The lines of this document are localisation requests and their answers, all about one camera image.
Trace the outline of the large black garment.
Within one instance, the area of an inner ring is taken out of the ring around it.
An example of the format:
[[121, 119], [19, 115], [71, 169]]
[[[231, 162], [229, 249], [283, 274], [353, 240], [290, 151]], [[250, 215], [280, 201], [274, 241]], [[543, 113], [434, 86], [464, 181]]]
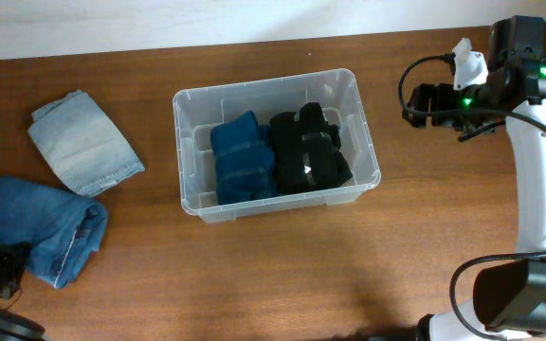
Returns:
[[276, 154], [275, 181], [282, 194], [332, 188], [338, 165], [330, 126], [318, 102], [269, 120]]

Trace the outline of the dark teal garment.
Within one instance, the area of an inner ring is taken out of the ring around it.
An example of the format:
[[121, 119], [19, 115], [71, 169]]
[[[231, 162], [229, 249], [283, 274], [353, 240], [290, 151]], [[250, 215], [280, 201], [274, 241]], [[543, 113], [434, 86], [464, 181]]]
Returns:
[[220, 206], [277, 196], [276, 155], [270, 126], [260, 125], [253, 111], [218, 125], [210, 132], [216, 196]]

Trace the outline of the light blue jeans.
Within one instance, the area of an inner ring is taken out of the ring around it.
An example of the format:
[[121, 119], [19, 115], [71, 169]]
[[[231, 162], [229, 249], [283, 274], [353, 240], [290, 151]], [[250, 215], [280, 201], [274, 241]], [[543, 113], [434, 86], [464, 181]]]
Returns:
[[35, 110], [27, 132], [61, 182], [95, 197], [145, 167], [99, 105], [77, 90]]

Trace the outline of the medium blue jeans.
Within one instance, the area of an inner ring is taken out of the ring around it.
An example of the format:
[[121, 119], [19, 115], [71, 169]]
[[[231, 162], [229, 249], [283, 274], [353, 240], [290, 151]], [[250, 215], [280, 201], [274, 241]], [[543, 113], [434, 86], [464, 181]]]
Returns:
[[0, 177], [0, 244], [28, 243], [26, 269], [56, 289], [75, 281], [100, 249], [105, 206], [89, 197]]

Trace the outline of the small black garment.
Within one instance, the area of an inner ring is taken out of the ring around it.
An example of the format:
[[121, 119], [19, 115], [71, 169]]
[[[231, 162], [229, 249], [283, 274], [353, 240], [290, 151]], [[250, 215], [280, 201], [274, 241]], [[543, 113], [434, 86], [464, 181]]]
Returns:
[[329, 135], [331, 139], [331, 151], [326, 156], [329, 163], [329, 170], [324, 177], [325, 188], [338, 188], [349, 181], [352, 177], [352, 171], [340, 151], [341, 139], [339, 127], [336, 124], [329, 125]]

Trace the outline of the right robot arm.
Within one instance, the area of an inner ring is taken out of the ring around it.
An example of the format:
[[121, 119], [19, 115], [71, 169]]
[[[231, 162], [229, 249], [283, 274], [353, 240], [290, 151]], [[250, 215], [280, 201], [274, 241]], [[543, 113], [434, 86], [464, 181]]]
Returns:
[[424, 83], [401, 99], [411, 126], [448, 127], [461, 141], [504, 127], [512, 144], [519, 235], [512, 253], [474, 259], [473, 296], [417, 324], [417, 340], [525, 340], [546, 337], [545, 21], [513, 16], [490, 28], [486, 54], [468, 40], [441, 56], [454, 81]]

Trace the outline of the clear plastic storage bin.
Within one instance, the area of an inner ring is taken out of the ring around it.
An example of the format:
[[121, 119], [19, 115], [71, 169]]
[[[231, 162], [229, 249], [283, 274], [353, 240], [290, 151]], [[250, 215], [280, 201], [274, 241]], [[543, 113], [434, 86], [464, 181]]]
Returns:
[[[253, 111], [258, 122], [265, 124], [276, 114], [297, 112], [308, 102], [319, 103], [327, 120], [338, 126], [340, 151], [352, 178], [340, 188], [219, 205], [211, 130], [247, 111]], [[187, 214], [207, 223], [305, 206], [350, 203], [382, 180], [357, 80], [346, 68], [184, 89], [173, 97], [173, 120], [180, 204]]]

